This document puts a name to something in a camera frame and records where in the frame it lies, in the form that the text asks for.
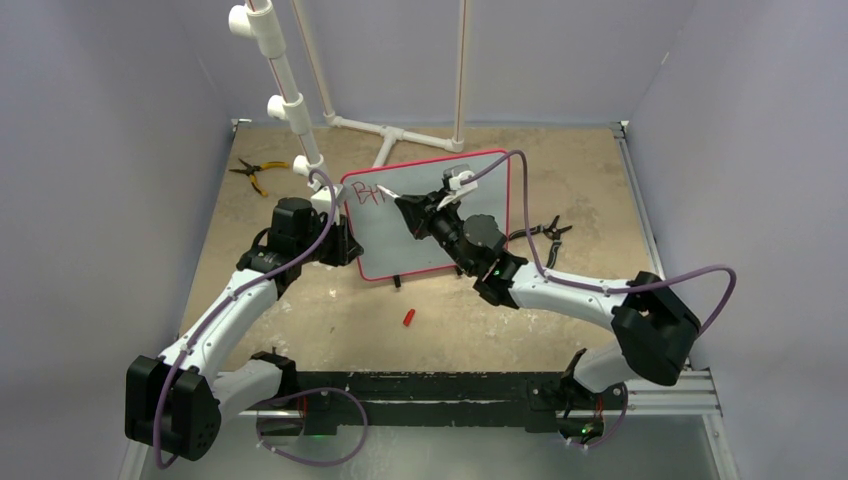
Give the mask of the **red white marker pen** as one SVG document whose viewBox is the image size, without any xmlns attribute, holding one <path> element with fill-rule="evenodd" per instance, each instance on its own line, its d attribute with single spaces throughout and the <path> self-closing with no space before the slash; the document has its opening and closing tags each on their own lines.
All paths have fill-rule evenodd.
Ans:
<svg viewBox="0 0 848 480">
<path fill-rule="evenodd" d="M 386 202 L 393 201 L 393 200 L 400 198 L 400 195 L 398 193 L 390 190 L 389 188 L 387 188 L 383 185 L 377 184 L 376 187 L 381 192 L 381 196 L 384 198 L 384 200 Z"/>
</svg>

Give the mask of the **pink-rimmed whiteboard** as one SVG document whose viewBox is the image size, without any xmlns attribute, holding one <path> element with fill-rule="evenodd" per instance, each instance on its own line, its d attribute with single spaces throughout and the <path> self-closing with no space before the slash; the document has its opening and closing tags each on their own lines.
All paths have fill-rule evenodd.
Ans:
<svg viewBox="0 0 848 480">
<path fill-rule="evenodd" d="M 353 170 L 341 177 L 344 214 L 363 248 L 356 259 L 366 281 L 452 269 L 454 259 L 428 233 L 432 215 L 446 189 L 445 176 L 466 170 L 477 174 L 505 154 L 484 150 L 434 159 Z"/>
</svg>

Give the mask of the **red marker cap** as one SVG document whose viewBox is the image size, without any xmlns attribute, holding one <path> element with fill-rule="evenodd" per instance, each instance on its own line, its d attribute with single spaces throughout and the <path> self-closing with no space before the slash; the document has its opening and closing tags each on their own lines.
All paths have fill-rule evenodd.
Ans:
<svg viewBox="0 0 848 480">
<path fill-rule="evenodd" d="M 402 322 L 403 326 L 404 326 L 404 327 L 409 327 L 409 326 L 411 325 L 411 323 L 412 323 L 412 321 L 413 321 L 413 319 L 414 319 L 415 315 L 416 315 L 416 310 L 415 310 L 415 309 L 410 309 L 410 310 L 406 313 L 406 315 L 404 316 L 404 319 L 403 319 L 403 322 Z"/>
</svg>

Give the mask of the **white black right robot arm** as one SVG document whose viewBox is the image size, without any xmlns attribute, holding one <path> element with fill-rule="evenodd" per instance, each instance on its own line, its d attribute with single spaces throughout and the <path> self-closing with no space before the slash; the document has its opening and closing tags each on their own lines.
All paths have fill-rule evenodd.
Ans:
<svg viewBox="0 0 848 480">
<path fill-rule="evenodd" d="M 701 331 L 697 316 L 660 278 L 642 271 L 632 280 L 594 279 L 537 269 L 507 249 L 491 215 L 461 218 L 444 193 L 394 195 L 410 234 L 433 239 L 493 306 L 553 312 L 613 333 L 607 345 L 577 354 L 561 381 L 564 399 L 584 407 L 608 388 L 633 379 L 677 383 Z"/>
</svg>

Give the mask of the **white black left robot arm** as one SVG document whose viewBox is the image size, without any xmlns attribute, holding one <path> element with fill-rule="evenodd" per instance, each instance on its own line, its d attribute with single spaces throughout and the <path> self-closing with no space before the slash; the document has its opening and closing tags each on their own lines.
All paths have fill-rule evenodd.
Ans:
<svg viewBox="0 0 848 480">
<path fill-rule="evenodd" d="M 155 357 L 138 356 L 125 379 L 125 436 L 173 459 L 196 461 L 222 425 L 258 405 L 284 409 L 301 396 L 296 364 L 260 351 L 222 367 L 252 325 L 282 298 L 305 264 L 340 267 L 362 252 L 334 199 L 280 199 L 269 227 L 236 263 L 203 316 Z"/>
</svg>

